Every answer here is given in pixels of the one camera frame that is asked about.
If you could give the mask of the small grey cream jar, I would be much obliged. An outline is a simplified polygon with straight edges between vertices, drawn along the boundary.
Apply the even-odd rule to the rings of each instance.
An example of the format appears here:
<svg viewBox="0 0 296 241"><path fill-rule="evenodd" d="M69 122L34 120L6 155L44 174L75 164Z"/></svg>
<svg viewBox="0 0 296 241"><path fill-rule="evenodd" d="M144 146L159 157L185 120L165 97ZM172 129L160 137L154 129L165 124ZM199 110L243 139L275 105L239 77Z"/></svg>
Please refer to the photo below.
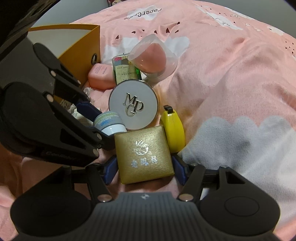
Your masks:
<svg viewBox="0 0 296 241"><path fill-rule="evenodd" d="M114 111L106 111L93 121L93 125L99 131L108 136L112 136L116 133L127 132L125 125L123 124L118 113Z"/></svg>

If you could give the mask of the gold jewelry box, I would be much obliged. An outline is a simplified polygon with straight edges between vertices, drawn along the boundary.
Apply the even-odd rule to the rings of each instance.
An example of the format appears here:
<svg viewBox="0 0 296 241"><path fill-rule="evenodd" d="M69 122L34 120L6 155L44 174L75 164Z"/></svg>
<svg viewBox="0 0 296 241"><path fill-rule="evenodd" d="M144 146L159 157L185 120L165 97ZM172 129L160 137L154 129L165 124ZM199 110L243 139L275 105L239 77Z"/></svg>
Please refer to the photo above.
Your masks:
<svg viewBox="0 0 296 241"><path fill-rule="evenodd" d="M114 140L122 184L174 175L171 154L162 126L118 133Z"/></svg>

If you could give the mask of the yellow tape measure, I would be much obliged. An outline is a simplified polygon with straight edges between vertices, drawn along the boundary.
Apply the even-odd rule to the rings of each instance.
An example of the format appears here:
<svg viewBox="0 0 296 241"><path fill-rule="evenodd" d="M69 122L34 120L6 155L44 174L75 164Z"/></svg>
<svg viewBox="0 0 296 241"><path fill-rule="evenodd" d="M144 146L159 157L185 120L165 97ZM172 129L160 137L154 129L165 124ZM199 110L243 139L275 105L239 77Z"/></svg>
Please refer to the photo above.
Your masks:
<svg viewBox="0 0 296 241"><path fill-rule="evenodd" d="M160 124L164 127L166 140L171 153L178 153L185 147L185 132L177 112L170 106L164 106Z"/></svg>

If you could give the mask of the orange cardboard storage box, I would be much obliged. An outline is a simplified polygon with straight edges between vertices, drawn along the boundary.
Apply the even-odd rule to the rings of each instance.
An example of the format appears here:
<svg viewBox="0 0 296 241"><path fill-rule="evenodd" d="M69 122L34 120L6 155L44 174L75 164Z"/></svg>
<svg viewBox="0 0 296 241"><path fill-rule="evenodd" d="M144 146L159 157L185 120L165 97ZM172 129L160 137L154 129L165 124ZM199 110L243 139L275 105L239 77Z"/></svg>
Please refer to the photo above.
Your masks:
<svg viewBox="0 0 296 241"><path fill-rule="evenodd" d="M101 61L100 26L60 24L32 27L32 43L45 45L83 86L92 66Z"/></svg>

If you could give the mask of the clear plastic wrapper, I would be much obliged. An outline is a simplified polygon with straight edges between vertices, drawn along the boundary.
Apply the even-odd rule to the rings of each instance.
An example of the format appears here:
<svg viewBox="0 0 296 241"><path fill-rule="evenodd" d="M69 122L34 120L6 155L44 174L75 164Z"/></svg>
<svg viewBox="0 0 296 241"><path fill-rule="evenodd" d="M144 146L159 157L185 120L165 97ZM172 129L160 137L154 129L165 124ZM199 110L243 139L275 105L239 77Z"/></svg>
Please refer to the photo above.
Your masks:
<svg viewBox="0 0 296 241"><path fill-rule="evenodd" d="M91 102L90 94L93 92L93 89L90 87L85 87L83 92L87 95L88 100Z"/></svg>

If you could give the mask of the white round compact case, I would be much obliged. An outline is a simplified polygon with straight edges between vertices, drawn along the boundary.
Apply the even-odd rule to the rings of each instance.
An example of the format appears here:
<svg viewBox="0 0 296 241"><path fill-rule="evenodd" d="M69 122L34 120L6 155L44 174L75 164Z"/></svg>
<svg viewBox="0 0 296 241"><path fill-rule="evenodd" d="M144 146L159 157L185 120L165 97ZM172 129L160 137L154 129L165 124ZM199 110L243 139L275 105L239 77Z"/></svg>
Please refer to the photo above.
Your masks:
<svg viewBox="0 0 296 241"><path fill-rule="evenodd" d="M152 123L158 112L158 98L152 88L140 80L125 80L112 90L108 106L118 113L129 130L139 130Z"/></svg>

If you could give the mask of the pink small box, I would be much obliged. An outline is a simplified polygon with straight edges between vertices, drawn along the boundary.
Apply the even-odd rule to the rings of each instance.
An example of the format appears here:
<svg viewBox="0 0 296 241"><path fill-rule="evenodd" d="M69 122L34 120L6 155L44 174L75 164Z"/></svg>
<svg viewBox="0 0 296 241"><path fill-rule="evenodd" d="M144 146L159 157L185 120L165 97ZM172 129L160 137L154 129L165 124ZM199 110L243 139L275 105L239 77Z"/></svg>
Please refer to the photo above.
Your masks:
<svg viewBox="0 0 296 241"><path fill-rule="evenodd" d="M91 88L113 89L116 86L113 67L101 63L95 64L88 73L88 82Z"/></svg>

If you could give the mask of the green glass bottle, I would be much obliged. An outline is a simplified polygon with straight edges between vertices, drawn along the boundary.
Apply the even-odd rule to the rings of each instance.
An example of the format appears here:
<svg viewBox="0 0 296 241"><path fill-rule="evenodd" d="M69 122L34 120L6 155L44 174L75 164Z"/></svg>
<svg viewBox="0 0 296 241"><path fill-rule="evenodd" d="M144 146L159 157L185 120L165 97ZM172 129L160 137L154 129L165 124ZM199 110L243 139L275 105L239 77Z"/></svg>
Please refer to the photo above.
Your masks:
<svg viewBox="0 0 296 241"><path fill-rule="evenodd" d="M128 60L128 54L113 57L112 67L116 85L126 80L142 80L140 70Z"/></svg>

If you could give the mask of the pink sponge in clear case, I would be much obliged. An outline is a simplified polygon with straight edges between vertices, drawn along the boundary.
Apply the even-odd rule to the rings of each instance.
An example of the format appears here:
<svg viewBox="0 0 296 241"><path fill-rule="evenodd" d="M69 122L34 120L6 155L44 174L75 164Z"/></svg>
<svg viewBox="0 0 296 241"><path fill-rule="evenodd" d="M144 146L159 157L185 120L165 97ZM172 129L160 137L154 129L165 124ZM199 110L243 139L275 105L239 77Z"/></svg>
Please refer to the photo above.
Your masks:
<svg viewBox="0 0 296 241"><path fill-rule="evenodd" d="M155 34L137 43L128 54L128 61L145 75L150 85L172 75L178 65L177 56Z"/></svg>

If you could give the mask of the pink cloud-print bedspread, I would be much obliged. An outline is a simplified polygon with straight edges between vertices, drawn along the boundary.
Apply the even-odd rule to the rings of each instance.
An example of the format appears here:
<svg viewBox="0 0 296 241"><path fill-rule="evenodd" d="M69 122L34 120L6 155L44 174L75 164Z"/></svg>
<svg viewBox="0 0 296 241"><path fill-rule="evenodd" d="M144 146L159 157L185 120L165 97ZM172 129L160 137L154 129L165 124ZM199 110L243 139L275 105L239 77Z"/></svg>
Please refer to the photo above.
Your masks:
<svg viewBox="0 0 296 241"><path fill-rule="evenodd" d="M55 79L27 35L55 1L1 2L1 90L30 85L53 99ZM15 154L1 144L1 240L295 240L295 39L201 1L125 1L76 24L100 26L100 59L155 34L178 58L155 84L178 114L186 164L206 168L199 201L177 199L174 175L107 186L92 202L85 167Z"/></svg>

